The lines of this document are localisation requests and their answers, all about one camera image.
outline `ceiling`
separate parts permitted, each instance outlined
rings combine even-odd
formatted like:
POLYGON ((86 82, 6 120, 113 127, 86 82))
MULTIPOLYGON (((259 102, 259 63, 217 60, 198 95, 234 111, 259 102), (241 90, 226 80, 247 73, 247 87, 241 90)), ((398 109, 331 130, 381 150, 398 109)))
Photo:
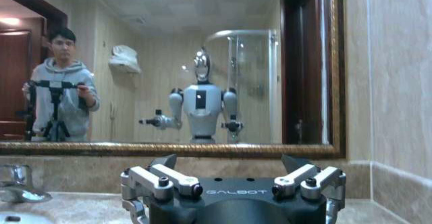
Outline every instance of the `ceiling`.
POLYGON ((262 28, 275 0, 102 0, 145 34, 262 28))
POLYGON ((41 17, 25 6, 13 0, 0 0, 0 18, 33 18, 41 17))

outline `ceiling light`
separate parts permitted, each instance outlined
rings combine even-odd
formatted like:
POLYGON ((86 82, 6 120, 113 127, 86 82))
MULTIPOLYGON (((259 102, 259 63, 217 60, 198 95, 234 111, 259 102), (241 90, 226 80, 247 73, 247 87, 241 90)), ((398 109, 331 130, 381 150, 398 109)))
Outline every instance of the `ceiling light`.
POLYGON ((0 18, 0 22, 9 24, 9 25, 18 25, 19 19, 17 18, 0 18))
POLYGON ((22 34, 27 34, 27 32, 21 31, 21 32, 5 32, 5 33, 1 33, 1 35, 22 35, 22 34))

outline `man's hand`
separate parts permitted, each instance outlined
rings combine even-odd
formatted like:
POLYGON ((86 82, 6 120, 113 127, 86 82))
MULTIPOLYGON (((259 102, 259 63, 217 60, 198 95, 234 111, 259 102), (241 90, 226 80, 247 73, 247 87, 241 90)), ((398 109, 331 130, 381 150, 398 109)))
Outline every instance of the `man's hand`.
POLYGON ((22 90, 22 92, 23 92, 25 94, 29 93, 29 85, 27 85, 27 83, 23 83, 21 90, 22 90))
POLYGON ((85 85, 78 85, 77 86, 77 91, 78 91, 78 97, 81 97, 85 100, 85 104, 87 107, 91 107, 95 103, 95 99, 93 97, 93 94, 89 91, 87 86, 85 85))

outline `man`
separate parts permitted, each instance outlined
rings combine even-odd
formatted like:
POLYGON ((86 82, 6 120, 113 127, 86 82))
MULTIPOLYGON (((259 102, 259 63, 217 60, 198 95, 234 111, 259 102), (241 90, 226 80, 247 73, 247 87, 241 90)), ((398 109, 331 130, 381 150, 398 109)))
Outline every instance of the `man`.
MULTIPOLYGON (((58 104, 58 120, 63 121, 70 134, 65 141, 85 141, 89 121, 89 111, 98 109, 98 96, 93 84, 93 79, 85 65, 74 60, 74 42, 73 32, 61 28, 49 35, 47 48, 53 53, 53 58, 45 59, 31 74, 31 80, 67 81, 78 85, 77 89, 63 89, 61 102, 58 104)), ((29 98, 29 85, 23 84, 23 95, 29 98)), ((35 136, 31 141, 43 141, 43 128, 50 120, 53 113, 53 104, 50 102, 50 92, 45 87, 35 87, 35 120, 33 132, 35 136)), ((59 130, 59 137, 63 138, 63 132, 59 130)))

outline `wooden door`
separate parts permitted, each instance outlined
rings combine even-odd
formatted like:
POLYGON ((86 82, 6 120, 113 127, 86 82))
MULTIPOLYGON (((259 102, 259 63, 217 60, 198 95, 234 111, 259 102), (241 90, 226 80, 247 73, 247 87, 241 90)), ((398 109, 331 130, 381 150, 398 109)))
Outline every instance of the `wooden door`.
POLYGON ((281 3, 285 143, 321 144, 319 0, 281 0, 281 3))
POLYGON ((22 140, 25 121, 15 115, 23 110, 21 87, 30 73, 30 33, 0 33, 0 140, 22 140))

